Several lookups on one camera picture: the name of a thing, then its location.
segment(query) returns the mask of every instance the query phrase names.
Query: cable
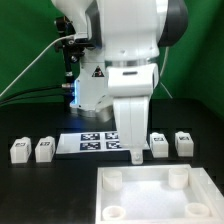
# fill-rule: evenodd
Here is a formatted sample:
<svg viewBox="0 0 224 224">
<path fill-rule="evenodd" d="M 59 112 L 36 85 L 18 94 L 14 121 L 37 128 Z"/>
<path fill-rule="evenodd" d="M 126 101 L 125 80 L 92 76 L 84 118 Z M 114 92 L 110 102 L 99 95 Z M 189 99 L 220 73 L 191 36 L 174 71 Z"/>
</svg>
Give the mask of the cable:
<svg viewBox="0 0 224 224">
<path fill-rule="evenodd" d="M 170 97 L 170 99 L 173 99 L 173 96 L 170 94 L 169 90 L 165 87 L 165 85 L 160 82 L 161 86 L 164 88 L 164 90 L 166 91 L 166 93 L 168 94 L 168 96 Z"/>
<path fill-rule="evenodd" d="M 160 77 L 163 76 L 164 74 L 164 71 L 166 69 L 166 65 L 167 65 L 167 61 L 168 61 L 168 56 L 169 56 L 169 50 L 170 48 L 169 47 L 166 47 L 166 51 L 165 51 L 165 55 L 164 55 L 164 59 L 163 59 L 163 65 L 162 65 L 162 69 L 161 69 L 161 72 L 159 74 Z M 169 90 L 166 88 L 166 86 L 160 82 L 161 86 L 164 88 L 164 90 L 166 91 L 166 93 L 168 94 L 168 96 L 170 97 L 170 99 L 173 99 L 173 96 L 170 94 Z"/>
<path fill-rule="evenodd" d="M 165 71 L 165 68 L 166 68 L 166 65 L 167 65 L 167 61 L 168 61 L 169 51 L 170 51 L 170 48 L 166 47 L 166 51 L 165 51 L 165 55 L 164 55 L 164 59 L 163 59 L 163 65 L 162 65 L 162 68 L 161 68 L 161 72 L 159 74 L 160 77 L 163 76 L 163 73 Z"/>
<path fill-rule="evenodd" d="M 17 100 L 26 100 L 26 99 L 34 99 L 34 98 L 42 98 L 42 97 L 53 97 L 53 96 L 72 96 L 72 93 L 61 93 L 61 94 L 49 94 L 49 95 L 41 95 L 41 96 L 28 96 L 28 97 L 20 97 L 20 98 L 13 98 L 13 99 L 9 99 L 9 100 L 4 100 L 0 102 L 0 106 L 6 104 L 6 103 L 10 103 L 13 101 L 17 101 Z"/>
<path fill-rule="evenodd" d="M 49 48 L 51 48 L 55 43 L 57 43 L 58 41 L 64 40 L 64 39 L 70 39 L 70 38 L 74 38 L 74 35 L 70 35 L 70 36 L 66 36 L 66 37 L 61 37 L 55 41 L 53 41 L 50 45 L 48 45 L 48 47 L 46 47 L 40 54 L 39 56 L 33 61 L 31 62 L 30 65 L 28 65 L 6 88 L 5 90 L 0 94 L 0 98 L 18 81 L 18 79 L 20 79 L 25 72 L 27 72 L 45 53 L 46 51 L 48 51 Z"/>
<path fill-rule="evenodd" d="M 61 85 L 54 85 L 54 86 L 38 87 L 38 88 L 34 88 L 34 89 L 27 89 L 27 90 L 23 90 L 21 92 L 17 92 L 17 93 L 14 93 L 12 95 L 9 95 L 9 96 L 5 97 L 3 99 L 3 101 L 10 100 L 12 98 L 15 98 L 15 97 L 27 94 L 27 93 L 34 93 L 34 92 L 53 90 L 53 89 L 60 89 L 60 88 L 61 88 Z"/>
</svg>

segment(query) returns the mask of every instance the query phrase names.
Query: small white cube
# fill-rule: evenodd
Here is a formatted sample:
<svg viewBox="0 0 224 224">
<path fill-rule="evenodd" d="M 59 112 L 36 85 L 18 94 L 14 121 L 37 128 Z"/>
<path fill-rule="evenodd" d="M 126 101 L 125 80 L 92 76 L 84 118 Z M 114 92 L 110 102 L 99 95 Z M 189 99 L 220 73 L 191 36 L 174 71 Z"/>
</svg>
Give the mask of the small white cube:
<svg viewBox="0 0 224 224">
<path fill-rule="evenodd" d="M 24 137 L 16 139 L 12 148 L 10 149 L 12 163 L 27 163 L 31 154 L 31 140 Z"/>
<path fill-rule="evenodd" d="M 194 155 L 194 142 L 189 133 L 177 132 L 175 134 L 175 146 L 178 156 L 192 157 Z"/>
<path fill-rule="evenodd" d="M 150 147 L 154 158 L 168 157 L 169 144 L 164 134 L 152 133 Z"/>
<path fill-rule="evenodd" d="M 36 162 L 51 162 L 55 153 L 55 139 L 53 137 L 41 138 L 35 148 Z"/>
</svg>

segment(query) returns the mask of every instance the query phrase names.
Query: white block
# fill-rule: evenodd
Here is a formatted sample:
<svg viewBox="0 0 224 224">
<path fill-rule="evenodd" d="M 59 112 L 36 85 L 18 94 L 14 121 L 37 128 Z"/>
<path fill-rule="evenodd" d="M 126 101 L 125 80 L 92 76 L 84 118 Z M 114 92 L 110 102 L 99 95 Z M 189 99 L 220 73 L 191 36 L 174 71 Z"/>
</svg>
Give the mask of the white block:
<svg viewBox="0 0 224 224">
<path fill-rule="evenodd" d="M 189 172 L 186 168 L 171 168 L 169 169 L 168 182 L 173 189 L 184 189 L 188 186 Z"/>
<path fill-rule="evenodd" d="M 51 162 L 55 153 L 55 139 L 53 137 L 41 138 L 35 148 L 36 162 Z"/>
<path fill-rule="evenodd" d="M 186 218 L 206 218 L 210 216 L 209 208 L 201 203 L 189 203 L 185 206 Z"/>
<path fill-rule="evenodd" d="M 193 156 L 194 142 L 189 133 L 178 132 L 175 134 L 175 146 L 179 156 Z"/>
<path fill-rule="evenodd" d="M 103 188 L 106 191 L 119 191 L 122 188 L 122 173 L 109 170 L 103 173 Z"/>
<path fill-rule="evenodd" d="M 10 149 L 12 163 L 26 163 L 31 154 L 31 140 L 24 137 L 16 139 L 12 148 Z"/>
<path fill-rule="evenodd" d="M 164 134 L 152 133 L 150 135 L 150 147 L 153 157 L 168 157 L 169 144 Z"/>
<path fill-rule="evenodd" d="M 120 206 L 108 206 L 102 212 L 104 221 L 114 221 L 116 223 L 124 219 L 125 215 L 126 211 Z"/>
</svg>

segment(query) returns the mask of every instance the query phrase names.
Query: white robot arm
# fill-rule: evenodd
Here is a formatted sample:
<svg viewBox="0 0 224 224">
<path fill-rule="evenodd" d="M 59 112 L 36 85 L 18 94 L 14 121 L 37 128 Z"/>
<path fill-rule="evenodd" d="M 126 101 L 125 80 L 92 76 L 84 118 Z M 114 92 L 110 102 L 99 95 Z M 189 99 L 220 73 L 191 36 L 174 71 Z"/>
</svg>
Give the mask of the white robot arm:
<svg viewBox="0 0 224 224">
<path fill-rule="evenodd" d="M 130 149 L 133 164 L 141 164 L 149 100 L 159 81 L 154 62 L 158 45 L 171 46 L 185 32 L 184 0 L 52 2 L 72 21 L 75 37 L 85 37 L 94 45 L 95 53 L 87 58 L 95 54 L 96 60 L 103 60 L 107 77 L 103 94 L 113 99 L 120 144 Z"/>
</svg>

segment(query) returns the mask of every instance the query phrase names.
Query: white plastic tray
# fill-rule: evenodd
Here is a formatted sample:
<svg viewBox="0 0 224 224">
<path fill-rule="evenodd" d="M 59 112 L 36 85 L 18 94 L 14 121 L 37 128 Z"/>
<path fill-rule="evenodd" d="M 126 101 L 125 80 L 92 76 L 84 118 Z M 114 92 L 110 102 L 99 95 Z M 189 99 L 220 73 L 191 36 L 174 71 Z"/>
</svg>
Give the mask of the white plastic tray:
<svg viewBox="0 0 224 224">
<path fill-rule="evenodd" d="M 174 168 L 188 171 L 187 186 L 183 189 L 169 184 L 169 171 Z M 109 178 L 112 185 L 108 186 L 106 174 L 110 171 L 115 176 Z M 186 216 L 186 206 L 191 203 L 204 205 L 209 216 L 197 215 L 200 211 L 194 211 L 195 216 Z M 99 168 L 96 224 L 109 223 L 224 224 L 224 198 L 202 168 L 192 169 L 189 165 Z"/>
</svg>

